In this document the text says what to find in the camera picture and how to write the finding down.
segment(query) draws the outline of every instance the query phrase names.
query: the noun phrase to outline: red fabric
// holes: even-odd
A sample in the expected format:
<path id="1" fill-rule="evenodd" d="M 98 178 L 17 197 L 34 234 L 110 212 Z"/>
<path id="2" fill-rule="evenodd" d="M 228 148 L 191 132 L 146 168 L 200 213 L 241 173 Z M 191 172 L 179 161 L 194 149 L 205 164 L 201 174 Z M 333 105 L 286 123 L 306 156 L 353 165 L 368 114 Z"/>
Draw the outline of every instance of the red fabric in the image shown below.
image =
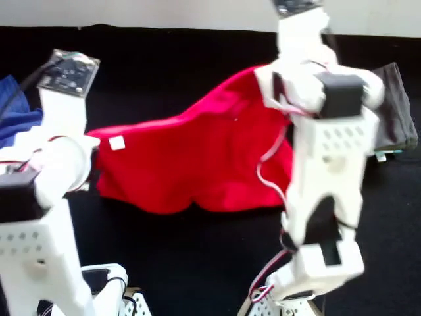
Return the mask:
<path id="1" fill-rule="evenodd" d="M 281 205 L 256 176 L 256 164 L 289 121 L 263 105 L 253 68 L 219 85 L 182 114 L 164 120 L 94 130 L 101 139 L 102 196 L 170 214 L 195 202 L 209 211 Z M 113 151 L 109 138 L 123 136 Z M 292 149 L 285 140 L 262 175 L 285 190 Z"/>

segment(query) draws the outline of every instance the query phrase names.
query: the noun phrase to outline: black floor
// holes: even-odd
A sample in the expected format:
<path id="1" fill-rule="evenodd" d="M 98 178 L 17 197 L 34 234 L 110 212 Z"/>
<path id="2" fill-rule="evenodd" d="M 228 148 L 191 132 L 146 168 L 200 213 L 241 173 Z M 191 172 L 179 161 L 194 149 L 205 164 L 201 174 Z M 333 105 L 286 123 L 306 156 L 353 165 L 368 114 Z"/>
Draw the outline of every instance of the black floor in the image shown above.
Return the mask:
<path id="1" fill-rule="evenodd" d="M 11 73 L 22 79 L 52 48 L 101 59 L 87 99 L 89 130 L 180 113 L 229 75 L 276 56 L 275 36 L 255 32 L 96 26 L 82 31 L 0 28 L 0 36 L 14 42 L 0 52 L 0 77 Z M 338 42 L 346 65 L 399 63 L 419 131 L 421 65 L 416 57 L 421 41 L 340 37 Z M 28 95 L 33 106 L 39 104 L 35 90 Z M 369 166 L 358 231 L 366 272 L 328 294 L 328 315 L 419 314 L 419 158 L 415 151 L 405 157 L 409 162 Z M 125 266 L 130 285 L 146 291 L 154 316 L 236 315 L 249 283 L 280 248 L 277 209 L 225 215 L 190 207 L 160 217 L 103 201 L 95 190 L 72 194 L 70 204 L 82 264 Z"/>

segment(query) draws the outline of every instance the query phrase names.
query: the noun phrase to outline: gray bag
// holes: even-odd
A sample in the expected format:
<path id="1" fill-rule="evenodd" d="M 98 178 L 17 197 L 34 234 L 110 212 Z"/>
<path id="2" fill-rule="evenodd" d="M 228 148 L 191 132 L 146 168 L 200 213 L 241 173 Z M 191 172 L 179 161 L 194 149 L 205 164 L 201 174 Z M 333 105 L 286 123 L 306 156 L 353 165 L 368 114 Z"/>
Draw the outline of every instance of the gray bag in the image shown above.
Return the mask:
<path id="1" fill-rule="evenodd" d="M 373 70 L 385 85 L 385 99 L 375 111 L 380 118 L 376 151 L 414 149 L 418 134 L 410 115 L 410 103 L 396 63 Z"/>

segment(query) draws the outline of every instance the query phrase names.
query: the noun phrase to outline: white wall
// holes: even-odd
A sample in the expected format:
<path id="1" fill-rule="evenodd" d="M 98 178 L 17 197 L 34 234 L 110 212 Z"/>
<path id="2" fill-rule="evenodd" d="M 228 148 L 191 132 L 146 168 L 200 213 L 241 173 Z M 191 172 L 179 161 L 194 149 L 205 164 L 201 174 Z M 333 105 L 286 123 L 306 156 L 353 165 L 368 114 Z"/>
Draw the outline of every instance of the white wall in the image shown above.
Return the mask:
<path id="1" fill-rule="evenodd" d="M 419 0 L 325 0 L 337 34 L 421 37 Z M 271 0 L 0 0 L 2 26 L 140 26 L 275 32 Z"/>

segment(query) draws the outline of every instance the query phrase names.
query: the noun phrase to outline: white label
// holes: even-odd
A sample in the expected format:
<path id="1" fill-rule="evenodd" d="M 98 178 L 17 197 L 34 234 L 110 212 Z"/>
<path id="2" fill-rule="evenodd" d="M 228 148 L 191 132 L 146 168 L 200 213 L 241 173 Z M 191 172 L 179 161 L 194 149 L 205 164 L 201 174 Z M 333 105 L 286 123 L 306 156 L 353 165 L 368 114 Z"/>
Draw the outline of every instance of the white label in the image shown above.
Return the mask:
<path id="1" fill-rule="evenodd" d="M 126 144 L 124 143 L 124 138 L 121 135 L 110 137 L 108 141 L 110 142 L 110 146 L 112 150 L 120 150 L 120 149 L 126 148 Z"/>

